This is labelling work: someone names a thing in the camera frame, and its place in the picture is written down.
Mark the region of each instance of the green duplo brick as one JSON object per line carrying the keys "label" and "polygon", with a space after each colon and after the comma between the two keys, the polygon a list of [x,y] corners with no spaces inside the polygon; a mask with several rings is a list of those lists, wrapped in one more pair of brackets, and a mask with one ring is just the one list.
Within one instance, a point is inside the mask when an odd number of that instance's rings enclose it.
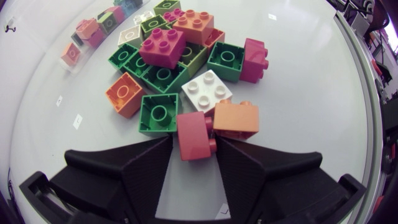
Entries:
{"label": "green duplo brick", "polygon": [[138,131],[152,136],[176,132],[181,106],[178,93],[143,96]]}
{"label": "green duplo brick", "polygon": [[113,12],[107,12],[98,19],[98,25],[105,35],[111,33],[119,25]]}
{"label": "green duplo brick", "polygon": [[202,45],[187,42],[187,46],[182,52],[179,63],[188,68],[188,74],[191,78],[196,74],[199,68],[206,62],[207,48]]}
{"label": "green duplo brick", "polygon": [[135,53],[138,52],[138,49],[129,45],[123,44],[109,59],[108,61],[115,67],[120,70],[124,63],[126,63]]}
{"label": "green duplo brick", "polygon": [[128,72],[134,79],[137,79],[141,78],[149,67],[150,65],[147,65],[139,52],[137,52],[123,64],[120,71],[122,71],[122,73]]}
{"label": "green duplo brick", "polygon": [[148,38],[152,33],[152,30],[156,28],[167,29],[167,21],[163,19],[161,15],[156,15],[141,23],[142,32],[144,38]]}
{"label": "green duplo brick", "polygon": [[207,69],[231,82],[239,81],[242,72],[244,48],[216,42],[207,61]]}
{"label": "green duplo brick", "polygon": [[151,65],[142,79],[156,93],[178,93],[190,77],[188,69],[181,64],[177,64],[174,69]]}
{"label": "green duplo brick", "polygon": [[176,8],[181,9],[180,1],[164,0],[154,7],[154,12],[155,15],[163,16],[165,12],[171,12]]}

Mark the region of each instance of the red object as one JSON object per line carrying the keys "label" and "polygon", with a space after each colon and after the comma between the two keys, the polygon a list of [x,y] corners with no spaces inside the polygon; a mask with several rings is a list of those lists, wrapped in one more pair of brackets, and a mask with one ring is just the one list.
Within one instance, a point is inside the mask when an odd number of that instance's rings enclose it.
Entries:
{"label": "red object", "polygon": [[175,29],[162,30],[156,28],[139,49],[144,62],[174,69],[185,49],[185,35]]}
{"label": "red object", "polygon": [[373,65],[373,68],[376,70],[377,74],[379,76],[382,76],[383,73],[381,72],[379,66],[377,65],[377,63],[374,59],[372,59],[372,65]]}
{"label": "red object", "polygon": [[268,50],[264,48],[263,42],[246,38],[242,73],[239,79],[257,83],[262,78],[264,69],[268,68],[267,55]]}
{"label": "red object", "polygon": [[81,38],[88,40],[100,28],[97,20],[91,18],[89,20],[82,20],[78,23],[76,34]]}
{"label": "red object", "polygon": [[212,130],[211,117],[205,117],[202,111],[178,114],[177,131],[181,160],[209,158],[212,152],[216,152],[215,139],[208,137]]}
{"label": "red object", "polygon": [[165,12],[163,14],[163,18],[167,21],[167,22],[173,22],[175,20],[177,20],[179,17],[183,16],[185,14],[184,11],[181,11],[181,9],[174,9],[171,12]]}
{"label": "red object", "polygon": [[104,32],[101,29],[98,29],[89,39],[82,39],[81,41],[90,47],[98,47],[104,37]]}
{"label": "red object", "polygon": [[118,24],[122,23],[124,20],[124,12],[121,6],[113,6],[105,10],[105,12],[113,12]]}
{"label": "red object", "polygon": [[145,91],[126,72],[106,90],[105,95],[116,112],[130,118],[141,107],[141,98]]}
{"label": "red object", "polygon": [[383,200],[384,196],[380,196],[377,198],[376,203],[374,204],[373,208],[373,214],[376,212],[376,210],[379,208],[381,200]]}
{"label": "red object", "polygon": [[189,9],[173,24],[173,29],[184,32],[187,42],[203,45],[214,29],[214,16]]}
{"label": "red object", "polygon": [[211,50],[217,41],[224,42],[224,40],[225,40],[225,32],[218,29],[213,29],[213,31],[211,31],[209,38],[207,38],[204,44],[204,46],[207,47],[207,56],[210,55]]}

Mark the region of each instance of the toy brick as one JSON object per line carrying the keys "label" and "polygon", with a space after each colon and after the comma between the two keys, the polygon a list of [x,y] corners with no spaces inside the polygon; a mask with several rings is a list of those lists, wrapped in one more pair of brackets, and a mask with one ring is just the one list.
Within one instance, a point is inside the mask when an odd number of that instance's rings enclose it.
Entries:
{"label": "toy brick", "polygon": [[98,19],[98,25],[104,34],[110,34],[119,25],[113,12],[106,12],[100,19]]}
{"label": "toy brick", "polygon": [[152,135],[177,132],[176,116],[181,110],[178,93],[143,96],[139,132]]}
{"label": "toy brick", "polygon": [[211,117],[202,111],[177,115],[178,142],[181,160],[209,158],[217,151],[215,139],[209,139]]}
{"label": "toy brick", "polygon": [[69,66],[76,65],[80,56],[80,50],[73,43],[69,43],[62,52],[62,60]]}
{"label": "toy brick", "polygon": [[80,37],[80,39],[88,40],[99,28],[100,26],[94,18],[83,20],[76,29],[76,34]]}
{"label": "toy brick", "polygon": [[243,58],[244,48],[216,42],[207,61],[207,69],[212,69],[224,80],[237,82],[242,72]]}
{"label": "toy brick", "polygon": [[140,108],[145,91],[125,73],[105,92],[105,95],[116,112],[125,118],[130,118]]}
{"label": "toy brick", "polygon": [[175,69],[151,65],[142,79],[156,93],[178,93],[190,77],[187,68],[180,64]]}
{"label": "toy brick", "polygon": [[145,63],[173,69],[180,59],[185,48],[183,32],[175,29],[162,30],[156,28],[144,41],[139,54]]}
{"label": "toy brick", "polygon": [[109,9],[105,10],[105,12],[113,12],[113,15],[116,18],[118,24],[122,23],[125,19],[124,12],[121,6],[110,7]]}
{"label": "toy brick", "polygon": [[142,36],[141,26],[134,26],[130,29],[120,32],[118,47],[122,46],[123,44],[129,44],[139,49],[143,40],[144,38]]}
{"label": "toy brick", "polygon": [[152,31],[156,28],[166,29],[167,21],[163,19],[161,15],[156,15],[150,19],[141,23],[142,32],[144,33],[144,39],[148,38]]}
{"label": "toy brick", "polygon": [[105,38],[104,32],[98,28],[98,30],[88,39],[82,39],[83,43],[85,43],[85,45],[88,45],[90,47],[98,47],[103,39]]}
{"label": "toy brick", "polygon": [[108,59],[114,68],[120,70],[125,62],[127,62],[136,52],[137,48],[124,44]]}
{"label": "toy brick", "polygon": [[171,12],[174,9],[181,9],[180,1],[164,0],[154,7],[155,15],[163,15],[166,12]]}
{"label": "toy brick", "polygon": [[185,33],[187,42],[205,44],[214,28],[214,17],[207,12],[195,12],[190,9],[173,25],[173,29]]}
{"label": "toy brick", "polygon": [[264,43],[258,40],[246,38],[244,43],[244,60],[240,80],[257,83],[268,68],[266,57],[268,50]]}
{"label": "toy brick", "polygon": [[155,15],[151,12],[151,11],[145,11],[143,14],[141,15],[136,15],[134,16],[134,23],[136,25],[141,24],[142,22],[154,17]]}
{"label": "toy brick", "polygon": [[231,91],[212,70],[197,76],[181,88],[195,110],[203,111],[207,116],[214,113],[215,105],[220,100],[232,99]]}
{"label": "toy brick", "polygon": [[216,103],[213,129],[219,136],[247,139],[259,132],[259,108],[248,101]]}
{"label": "toy brick", "polygon": [[140,79],[146,71],[149,69],[150,65],[147,65],[139,54],[134,54],[129,60],[127,60],[120,71],[128,72],[136,80]]}
{"label": "toy brick", "polygon": [[218,29],[213,29],[211,32],[209,38],[205,41],[204,46],[207,47],[207,56],[210,55],[211,50],[213,49],[214,44],[218,42],[224,42],[225,40],[225,32],[218,30]]}
{"label": "toy brick", "polygon": [[188,68],[190,77],[194,76],[199,68],[206,62],[206,53],[206,47],[187,42],[187,46],[182,52],[179,63]]}
{"label": "toy brick", "polygon": [[72,38],[72,40],[74,41],[74,43],[77,45],[77,46],[83,46],[83,41],[80,39],[80,37],[77,35],[77,33],[76,32],[74,32],[73,34],[72,34],[72,36],[71,36],[71,38]]}
{"label": "toy brick", "polygon": [[163,14],[163,19],[165,19],[167,22],[173,22],[176,21],[179,17],[183,16],[184,14],[185,14],[184,11],[182,11],[179,8],[176,8],[171,12],[165,12]]}

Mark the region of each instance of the pink duplo brick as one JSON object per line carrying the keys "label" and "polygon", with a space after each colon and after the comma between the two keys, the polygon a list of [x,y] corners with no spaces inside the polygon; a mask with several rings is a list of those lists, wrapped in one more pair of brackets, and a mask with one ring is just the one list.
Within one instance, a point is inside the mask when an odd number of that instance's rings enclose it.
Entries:
{"label": "pink duplo brick", "polygon": [[163,18],[167,21],[167,22],[173,22],[175,20],[177,20],[179,17],[183,16],[185,14],[184,11],[181,11],[181,9],[174,9],[171,12],[165,12],[165,14],[163,14]]}
{"label": "pink duplo brick", "polygon": [[83,43],[90,47],[98,47],[105,35],[101,29],[98,29],[88,40],[82,39]]}
{"label": "pink duplo brick", "polygon": [[124,12],[121,6],[110,7],[105,12],[113,12],[118,24],[122,23],[124,20]]}
{"label": "pink duplo brick", "polygon": [[267,55],[268,50],[264,48],[263,42],[246,38],[242,73],[239,79],[257,83],[262,78],[264,69],[268,69]]}
{"label": "pink duplo brick", "polygon": [[175,29],[156,28],[139,49],[144,62],[164,68],[175,68],[185,49],[185,35]]}

